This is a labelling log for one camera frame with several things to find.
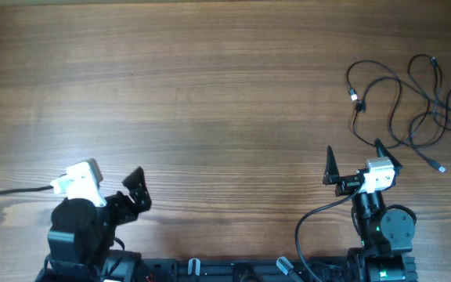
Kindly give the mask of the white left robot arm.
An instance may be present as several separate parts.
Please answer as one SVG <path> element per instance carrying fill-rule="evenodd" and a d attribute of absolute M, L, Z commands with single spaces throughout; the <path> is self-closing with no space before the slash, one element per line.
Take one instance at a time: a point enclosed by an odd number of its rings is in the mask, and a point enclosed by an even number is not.
<path fill-rule="evenodd" d="M 152 204 L 142 168 L 136 168 L 122 184 L 129 194 L 117 192 L 102 207 L 86 199 L 65 199 L 52 211 L 50 253 L 37 281 L 153 280 L 141 254 L 111 248 L 116 243 L 124 247 L 115 236 L 116 228 L 136 221 Z"/>

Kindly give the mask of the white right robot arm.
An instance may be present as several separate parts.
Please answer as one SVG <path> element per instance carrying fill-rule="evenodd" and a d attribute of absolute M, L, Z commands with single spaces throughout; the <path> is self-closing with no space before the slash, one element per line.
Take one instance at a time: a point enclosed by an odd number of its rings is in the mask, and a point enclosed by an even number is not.
<path fill-rule="evenodd" d="M 334 152 L 327 148 L 323 184 L 335 185 L 335 195 L 350 196 L 352 221 L 361 239 L 360 248 L 350 248 L 343 257 L 325 258 L 322 281 L 398 281 L 418 280 L 413 250 L 417 216 L 400 204 L 387 206 L 382 193 L 391 189 L 402 165 L 376 139 L 377 157 L 368 159 L 365 168 L 353 175 L 340 174 Z"/>

